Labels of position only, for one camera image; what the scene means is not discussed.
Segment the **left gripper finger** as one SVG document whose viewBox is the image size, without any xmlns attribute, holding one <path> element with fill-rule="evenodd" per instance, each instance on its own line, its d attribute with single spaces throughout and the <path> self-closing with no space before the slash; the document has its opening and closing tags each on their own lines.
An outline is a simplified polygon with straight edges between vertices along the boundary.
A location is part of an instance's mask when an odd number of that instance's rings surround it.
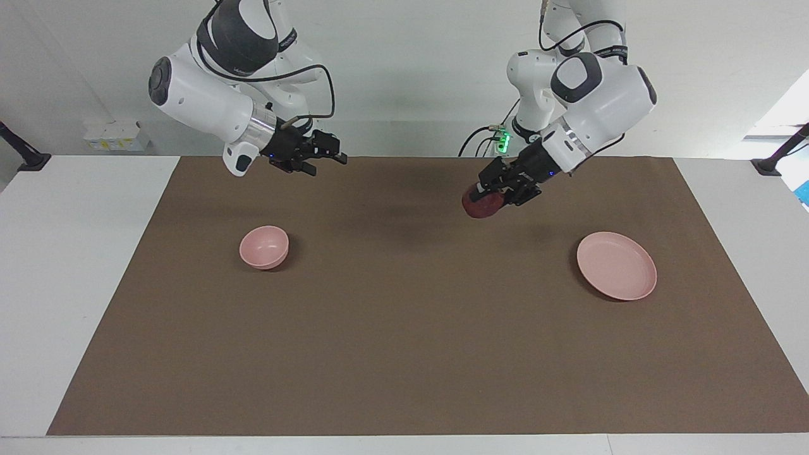
<svg viewBox="0 0 809 455">
<path fill-rule="evenodd" d="M 514 179 L 504 188 L 504 205 L 526 204 L 542 193 L 540 185 L 529 179 Z"/>
<path fill-rule="evenodd" d="M 477 196 L 483 197 L 494 192 L 508 192 L 513 189 L 512 166 L 503 158 L 494 158 L 478 174 Z"/>
</svg>

